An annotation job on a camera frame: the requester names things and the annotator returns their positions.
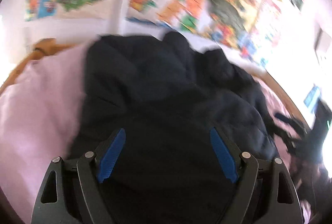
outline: pink bed sheet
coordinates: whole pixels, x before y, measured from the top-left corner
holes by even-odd
[[[0,96],[0,187],[26,223],[50,161],[66,157],[78,133],[84,99],[83,66],[89,44],[29,63],[16,84]],[[289,116],[275,93],[261,80],[268,110]],[[294,131],[276,120],[276,124]],[[282,140],[275,142],[289,167]]]

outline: black fabric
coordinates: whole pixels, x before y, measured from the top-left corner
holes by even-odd
[[[221,49],[184,36],[104,36],[88,51],[76,158],[123,127],[126,143],[101,193],[118,223],[215,223],[232,199],[210,142],[221,131],[242,151],[278,155],[260,86]]]

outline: metal screw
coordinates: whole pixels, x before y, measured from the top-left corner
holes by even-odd
[[[59,162],[60,161],[60,157],[59,156],[57,156],[56,158],[53,158],[52,159],[52,162],[53,163],[57,163],[57,162]]]
[[[277,164],[281,164],[281,163],[283,162],[280,158],[275,158],[274,161],[275,161]]]
[[[245,159],[249,159],[251,157],[251,154],[248,153],[248,152],[243,152],[242,153],[242,156],[245,158]]]
[[[88,152],[85,153],[85,157],[86,157],[87,159],[93,157],[93,155],[94,155],[94,153],[93,153],[92,151],[88,151]]]

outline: black cloth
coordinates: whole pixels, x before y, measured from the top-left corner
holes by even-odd
[[[235,185],[210,141],[221,131],[242,151],[278,155],[274,123],[253,78],[221,49],[193,51],[179,33],[104,36],[88,51],[81,128],[70,158],[117,128],[126,143],[100,186],[118,223],[215,223]]]

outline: wooden bed frame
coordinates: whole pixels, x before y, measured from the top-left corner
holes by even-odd
[[[56,43],[55,39],[43,39],[38,42],[34,46],[34,51],[29,54],[18,66],[10,73],[7,80],[0,87],[0,95],[4,92],[4,90],[15,83],[16,78],[22,73],[26,64],[30,60],[40,60],[44,56],[54,55],[62,50],[68,49],[75,46],[75,44],[65,44],[60,45]],[[255,72],[253,69],[247,70],[252,76],[260,78],[263,80],[280,98],[282,103],[285,105],[289,114],[295,118],[300,119],[305,124],[305,119],[302,116],[299,109],[295,106],[294,102],[290,99],[290,97],[286,94],[286,92],[281,88],[281,86],[272,78],[272,76],[267,72]],[[16,212],[11,207],[10,203],[6,199],[4,193],[0,188],[0,219],[5,220],[8,224],[23,224],[22,220],[18,217]]]

